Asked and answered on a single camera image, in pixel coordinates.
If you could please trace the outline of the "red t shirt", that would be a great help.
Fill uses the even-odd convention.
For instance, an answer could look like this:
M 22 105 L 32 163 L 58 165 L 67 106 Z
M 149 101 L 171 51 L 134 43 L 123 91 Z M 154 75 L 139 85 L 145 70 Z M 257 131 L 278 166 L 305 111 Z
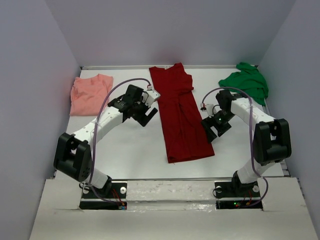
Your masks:
M 160 94 L 158 108 L 168 163 L 214 156 L 193 95 L 193 78 L 183 64 L 176 63 L 168 69 L 154 66 L 149 73 Z

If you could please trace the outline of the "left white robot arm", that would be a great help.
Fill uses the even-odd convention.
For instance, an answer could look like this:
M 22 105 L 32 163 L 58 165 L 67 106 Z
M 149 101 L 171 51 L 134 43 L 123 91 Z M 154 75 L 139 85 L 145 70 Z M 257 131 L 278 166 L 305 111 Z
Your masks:
M 132 118 L 145 127 L 158 112 L 152 104 L 160 96 L 151 86 L 143 89 L 130 84 L 123 95 L 103 102 L 103 109 L 94 120 L 71 134 L 60 135 L 54 168 L 87 185 L 97 198 L 106 200 L 112 189 L 112 178 L 95 167 L 97 143 L 127 119 Z

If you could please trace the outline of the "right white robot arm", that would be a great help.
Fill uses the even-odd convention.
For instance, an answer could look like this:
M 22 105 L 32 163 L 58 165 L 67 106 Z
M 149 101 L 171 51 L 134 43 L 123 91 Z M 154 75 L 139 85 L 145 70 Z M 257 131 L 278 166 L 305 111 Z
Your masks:
M 234 87 L 216 89 L 216 105 L 201 102 L 200 109 L 207 113 L 201 121 L 209 143 L 231 129 L 233 117 L 240 118 L 249 127 L 250 159 L 233 174 L 231 181 L 213 190 L 217 199 L 242 197 L 253 191 L 257 180 L 276 163 L 292 154 L 290 127 L 284 118 L 274 118 L 253 104 L 252 98 Z

